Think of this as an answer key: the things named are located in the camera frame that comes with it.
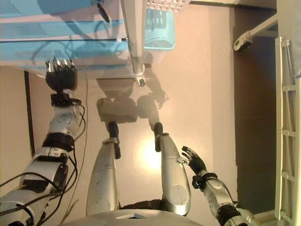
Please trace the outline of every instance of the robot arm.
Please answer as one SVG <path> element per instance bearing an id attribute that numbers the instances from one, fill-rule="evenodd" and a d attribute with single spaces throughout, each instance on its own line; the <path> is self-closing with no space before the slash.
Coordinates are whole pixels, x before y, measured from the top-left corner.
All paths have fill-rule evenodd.
<path id="1" fill-rule="evenodd" d="M 187 164 L 194 171 L 192 185 L 199 188 L 209 202 L 212 215 L 221 226 L 248 226 L 249 224 L 241 216 L 233 203 L 233 199 L 224 183 L 218 180 L 215 173 L 207 172 L 201 158 L 190 148 L 183 147 L 182 153 L 187 159 L 178 158 L 179 162 Z"/>
<path id="2" fill-rule="evenodd" d="M 67 161 L 82 120 L 81 102 L 73 98 L 76 69 L 72 61 L 66 60 L 47 62 L 47 68 L 46 82 L 56 91 L 51 95 L 55 116 L 42 148 L 21 177 L 20 188 L 1 198 L 1 225 L 38 225 L 45 218 L 49 199 L 66 190 Z"/>

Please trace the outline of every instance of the humanoid robot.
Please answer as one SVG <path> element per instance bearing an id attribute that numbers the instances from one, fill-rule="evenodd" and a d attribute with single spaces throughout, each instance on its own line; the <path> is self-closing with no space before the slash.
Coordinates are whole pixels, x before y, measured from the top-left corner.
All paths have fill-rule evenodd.
<path id="1" fill-rule="evenodd" d="M 76 161 L 71 153 L 75 154 L 74 143 L 83 115 L 80 113 L 81 101 L 73 96 L 77 85 L 77 71 L 73 62 L 48 61 L 46 82 L 56 91 L 51 95 L 55 116 L 42 148 L 34 155 L 25 172 L 19 175 L 20 187 L 1 198 L 0 223 L 3 226 L 42 225 L 52 216 L 46 216 L 44 212 L 49 200 L 59 198 L 60 203 L 64 193 L 74 184 L 70 185 L 70 179 L 67 180 L 68 160 L 74 165 L 71 175 L 77 174 Z M 199 226 L 186 217 L 191 195 L 184 164 L 189 165 L 196 174 L 193 187 L 204 193 L 211 213 L 221 226 L 251 225 L 236 208 L 225 184 L 218 180 L 216 174 L 207 171 L 204 162 L 190 148 L 182 148 L 186 157 L 182 158 L 169 134 L 163 132 L 160 122 L 155 125 L 154 136 L 155 150 L 162 155 L 163 197 L 121 207 L 115 168 L 115 160 L 121 157 L 116 122 L 108 123 L 108 131 L 109 138 L 103 141 L 91 175 L 86 217 L 65 223 L 65 226 Z"/>

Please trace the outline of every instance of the robot leg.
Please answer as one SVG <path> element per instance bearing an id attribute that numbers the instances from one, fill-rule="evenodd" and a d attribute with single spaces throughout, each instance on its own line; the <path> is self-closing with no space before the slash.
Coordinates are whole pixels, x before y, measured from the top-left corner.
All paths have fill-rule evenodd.
<path id="1" fill-rule="evenodd" d="M 156 123 L 154 133 L 156 151 L 162 153 L 163 201 L 168 211 L 186 215 L 190 209 L 191 194 L 184 166 L 177 161 L 180 155 L 169 134 L 163 133 L 161 123 Z"/>
<path id="2" fill-rule="evenodd" d="M 96 158 L 90 179 L 86 215 L 119 209 L 115 159 L 120 158 L 118 127 L 110 122 L 110 138 L 103 145 Z"/>

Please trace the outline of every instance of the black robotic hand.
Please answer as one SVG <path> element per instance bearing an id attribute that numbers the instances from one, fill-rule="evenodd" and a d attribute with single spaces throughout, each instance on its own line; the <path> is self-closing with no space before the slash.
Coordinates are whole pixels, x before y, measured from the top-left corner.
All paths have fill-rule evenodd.
<path id="1" fill-rule="evenodd" d="M 183 160 L 183 163 L 186 163 L 190 166 L 190 168 L 193 170 L 193 172 L 198 175 L 200 172 L 206 170 L 206 165 L 204 164 L 203 160 L 196 154 L 192 149 L 183 146 L 182 155 L 184 155 L 187 158 L 187 161 L 185 159 Z"/>

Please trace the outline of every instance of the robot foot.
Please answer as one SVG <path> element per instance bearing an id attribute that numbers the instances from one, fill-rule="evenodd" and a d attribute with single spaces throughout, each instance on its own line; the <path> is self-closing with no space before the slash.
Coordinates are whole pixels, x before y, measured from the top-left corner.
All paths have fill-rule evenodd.
<path id="1" fill-rule="evenodd" d="M 154 134 L 155 134 L 155 150 L 156 152 L 160 152 L 160 142 L 158 136 L 163 133 L 163 125 L 160 122 L 157 122 L 154 126 Z"/>
<path id="2" fill-rule="evenodd" d="M 117 139 L 117 143 L 115 144 L 115 159 L 120 159 L 121 158 L 121 153 L 120 153 L 120 146 L 119 146 L 119 129 L 118 125 L 115 121 L 111 121 L 108 123 L 108 131 L 110 134 L 110 137 L 115 137 Z"/>

